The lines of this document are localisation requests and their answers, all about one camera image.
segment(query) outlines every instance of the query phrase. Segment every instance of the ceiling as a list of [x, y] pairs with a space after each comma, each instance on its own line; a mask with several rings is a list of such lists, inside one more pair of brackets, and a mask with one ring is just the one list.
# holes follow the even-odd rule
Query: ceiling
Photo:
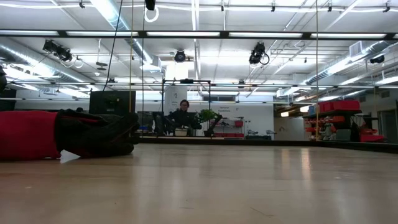
[[[6, 4], [19, 4], [25, 6], [61, 6], [78, 5], [80, 0], [13, 0], [0, 1]], [[144, 1], [134, 1], [134, 5], [143, 4]], [[245, 31], [302, 31], [316, 32], [324, 31], [330, 24], [342, 15], [341, 11], [319, 12], [318, 28], [316, 14], [314, 12], [297, 13], [281, 12], [279, 9], [300, 7], [303, 0], [281, 1], [276, 0], [275, 12], [271, 11], [250, 11], [250, 6], [270, 7], [272, 1], [256, 1], [256, 0], [225, 0], [225, 6], [237, 7], [244, 6], [245, 11], [228, 10], [225, 13], [226, 30], [245, 30]], [[345, 9], [350, 6], [354, 0], [333, 0], [333, 8]], [[87, 6], [91, 5], [90, 1], [83, 1]], [[157, 0], [157, 5], [191, 7], [191, 0]], [[131, 1], [123, 1], [123, 6], [130, 6]], [[319, 7], [328, 5], [328, 0], [319, 0]], [[304, 8], [315, 7], [314, 0], [308, 0], [303, 5]], [[362, 0], [356, 5], [354, 10], [367, 10], [384, 8], [385, 0]], [[398, 1], [391, 1], [392, 9], [398, 7]], [[224, 14], [221, 12], [221, 1], [200, 0], [200, 8], [206, 9], [211, 7], [220, 7], [219, 11], [201, 11], [199, 13], [198, 30], [223, 30]], [[95, 7], [65, 8], [65, 9], [24, 9], [14, 7], [0, 6], [0, 29], [53, 29], [53, 30], [112, 30], [112, 27], [98, 12]], [[122, 15], [128, 24], [131, 24], [132, 15], [134, 15], [132, 29], [133, 30], [192, 30], [192, 13], [191, 11], [175, 10], [175, 9], [159, 9], [159, 18], [154, 22], [144, 22], [143, 7], [124, 7]], [[328, 32], [397, 32], [398, 24], [396, 18], [398, 12], [349, 12], [342, 16]], [[154, 17], [154, 12], [148, 12], [148, 17]], [[44, 38], [29, 37], [13, 37], [16, 42], [45, 55], [42, 50], [45, 42]], [[62, 46], [71, 49], [74, 55], [78, 55], [84, 61], [81, 68], [71, 67], [74, 71], [81, 73], [88, 78], [98, 81], [106, 81], [106, 72], [100, 72], [99, 76], [95, 75], [97, 71], [97, 60], [109, 63], [110, 50], [112, 49], [113, 40], [103, 39], [101, 41], [101, 56], [97, 59], [98, 40], [96, 39], [62, 39], [55, 38], [54, 41]], [[170, 52], [176, 52], [177, 49], [184, 49], [185, 53], [192, 59], [192, 62], [185, 62], [189, 68], [188, 77], [195, 78], [195, 70], [193, 61], [195, 59], [195, 44], [193, 39], [144, 39], [140, 40], [144, 49], [162, 59], [163, 65], [173, 63]], [[270, 46], [270, 64], [262, 67], [253, 68], [249, 66], [248, 58], [251, 50], [257, 42], [263, 42], [266, 48]], [[201, 79], [211, 80], [212, 82], [228, 82], [237, 83], [243, 79], [252, 83], [289, 83], [299, 84], [298, 78], [306, 77], [317, 68], [317, 60], [319, 68], [325, 66], [337, 57], [348, 52], [349, 46], [356, 41], [296, 41], [296, 40], [278, 40], [274, 45], [273, 40], [220, 40], [220, 39], [200, 39], [200, 65]], [[305, 50], [297, 56], [295, 54], [301, 47], [307, 46]], [[114, 46], [114, 57], [111, 62], [110, 77], [116, 77], [119, 82], [128, 82], [130, 74], [130, 46], [122, 40], [116, 39]], [[395, 61], [396, 54], [391, 52], [388, 54], [386, 63]], [[288, 64], [283, 68], [279, 67], [285, 63]], [[134, 82], [159, 82], [162, 79], [161, 73], [142, 72], [137, 57], [132, 62], [132, 77]], [[368, 69], [381, 65], [369, 65]], [[338, 75], [345, 76], [346, 79], [356, 76], [364, 72], [364, 63], [355, 65], [341, 71]], [[328, 79], [330, 85], [337, 84], [334, 76]]]

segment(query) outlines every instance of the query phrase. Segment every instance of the wooden floor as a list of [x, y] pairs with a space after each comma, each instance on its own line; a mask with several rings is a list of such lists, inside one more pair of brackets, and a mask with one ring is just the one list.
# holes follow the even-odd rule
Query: wooden floor
[[396, 224], [398, 155], [136, 146], [108, 159], [0, 162], [0, 223]]

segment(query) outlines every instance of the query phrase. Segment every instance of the white ceiling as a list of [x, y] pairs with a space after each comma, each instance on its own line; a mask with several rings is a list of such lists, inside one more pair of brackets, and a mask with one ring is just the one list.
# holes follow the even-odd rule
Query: white ceiling
[[[78, 4], [80, 0], [56, 0], [61, 5]], [[142, 4], [143, 1], [134, 1], [135, 4]], [[157, 0], [159, 5], [190, 7], [191, 0]], [[200, 7], [220, 6], [221, 1], [201, 0]], [[261, 0], [226, 0], [226, 5], [230, 6], [270, 6], [272, 1]], [[226, 13], [226, 30], [261, 30], [261, 31], [283, 31], [284, 27], [294, 16], [293, 12], [278, 12], [278, 6], [299, 6], [302, 0], [281, 1], [276, 0], [277, 7], [275, 12], [270, 11], [228, 11]], [[314, 0], [308, 0], [306, 5], [310, 7]], [[327, 0], [319, 0], [320, 6], [327, 5]], [[333, 0], [335, 7], [348, 7], [353, 0]], [[355, 9], [366, 9], [365, 7], [384, 7], [385, 0], [362, 0]], [[33, 6], [53, 6], [46, 0], [13, 0], [0, 1], [0, 3], [23, 4]], [[124, 1], [124, 5], [131, 4], [131, 1]], [[392, 1], [391, 6], [397, 7], [398, 1]], [[69, 30], [111, 30], [111, 26], [93, 7], [80, 9], [79, 7], [65, 9], [72, 17], [63, 13], [59, 9], [21, 9], [0, 6], [0, 28], [1, 29], [69, 29]], [[123, 16], [128, 23], [131, 23], [131, 7], [123, 8]], [[192, 30], [191, 11], [176, 11], [172, 9], [159, 9], [159, 18], [152, 23], [143, 23], [143, 7], [134, 7], [134, 30]], [[153, 12], [148, 12], [148, 17], [153, 17]], [[318, 30], [323, 31], [329, 26], [341, 12], [320, 12], [318, 17]], [[349, 12], [339, 20], [328, 31], [331, 32], [397, 32], [398, 12], [369, 12], [355, 13]], [[200, 12], [200, 30], [223, 30], [223, 13], [220, 11]], [[298, 13], [286, 31], [310, 31], [315, 32], [316, 17], [315, 13]], [[44, 54], [42, 46], [43, 38], [13, 38], [15, 41], [26, 45], [27, 47]], [[105, 81], [105, 74], [94, 75], [97, 70], [95, 62], [98, 50], [98, 41], [95, 39], [54, 39], [57, 43], [71, 48], [72, 53], [82, 54], [85, 65], [82, 68], [73, 68], [94, 80]], [[204, 80], [213, 82], [237, 82], [239, 79], [247, 79], [252, 82], [263, 82], [270, 79], [269, 82], [292, 83], [295, 74], [309, 74], [316, 69], [316, 42], [309, 41], [298, 43], [309, 44], [300, 55], [283, 68], [279, 73], [272, 76], [278, 70], [278, 67], [287, 62], [299, 48], [294, 47], [297, 41], [277, 41], [272, 47], [271, 60], [264, 69], [257, 69], [249, 77], [252, 69], [248, 64], [248, 57], [251, 50], [258, 41], [263, 41], [268, 48], [273, 40], [199, 40], [201, 53], [201, 77]], [[102, 40], [101, 53], [109, 53], [112, 48], [113, 40]], [[318, 62], [320, 67], [325, 63], [332, 61], [339, 55], [348, 51], [348, 47], [353, 44], [352, 41], [319, 41]], [[194, 43], [191, 39], [145, 39], [144, 49], [151, 54], [158, 55], [165, 63], [170, 63], [170, 52], [177, 49], [184, 49], [185, 53], [191, 58], [194, 56]], [[127, 81], [129, 76], [129, 56], [130, 47], [122, 39], [116, 40], [113, 61], [111, 64], [111, 77], [117, 80]], [[109, 56], [101, 56], [101, 62], [109, 63]], [[135, 77], [144, 75], [144, 80], [153, 82], [160, 81], [160, 73], [145, 73], [139, 69], [140, 63], [133, 61], [132, 71]], [[357, 75], [358, 71], [351, 71], [346, 75]], [[195, 78], [195, 71], [189, 71], [189, 77]]]

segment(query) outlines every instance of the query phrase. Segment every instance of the shelf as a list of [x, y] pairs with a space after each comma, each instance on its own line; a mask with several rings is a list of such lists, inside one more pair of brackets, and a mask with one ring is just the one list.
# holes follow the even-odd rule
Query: shelf
[[[319, 118], [324, 118], [326, 116], [344, 116], [344, 115], [351, 115], [352, 116], [352, 115], [358, 114], [358, 113], [362, 113], [362, 111], [361, 110], [333, 110], [333, 111], [320, 113], [318, 115], [318, 117]], [[317, 114], [303, 116], [304, 119], [316, 118], [316, 117], [317, 117]]]

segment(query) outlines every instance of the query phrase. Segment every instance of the air duct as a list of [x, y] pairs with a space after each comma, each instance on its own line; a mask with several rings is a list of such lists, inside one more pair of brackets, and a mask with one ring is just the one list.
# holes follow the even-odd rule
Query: air duct
[[[119, 17], [119, 9], [114, 0], [90, 0], [95, 8], [101, 13], [101, 15], [107, 20], [107, 22], [112, 26], [113, 29], [116, 30], [116, 26], [118, 25], [118, 17]], [[119, 20], [119, 30], [131, 30], [130, 26], [120, 15]], [[137, 39], [124, 39], [132, 49], [136, 53], [136, 55], [141, 58], [144, 63], [151, 64], [152, 56], [149, 55], [143, 48], [141, 43]]]
[[59, 62], [43, 57], [43, 55], [7, 37], [0, 37], [0, 62], [2, 63], [27, 65], [31, 67], [30, 69], [34, 73], [38, 73], [43, 77], [58, 76], [58, 79], [64, 82], [92, 81], [84, 75], [66, 68]]
[[340, 72], [352, 65], [355, 62], [360, 60], [367, 60], [370, 58], [379, 57], [385, 54], [385, 50], [390, 46], [396, 44], [396, 41], [379, 41], [375, 44], [369, 45], [369, 47], [365, 47], [366, 42], [359, 41], [352, 45], [349, 48], [349, 53], [344, 54], [343, 56], [338, 57], [336, 60], [326, 64], [322, 71], [318, 73], [314, 71], [310, 74], [310, 78], [305, 81], [305, 84], [311, 85], [316, 81], [319, 81], [323, 78], [329, 77], [337, 72]]

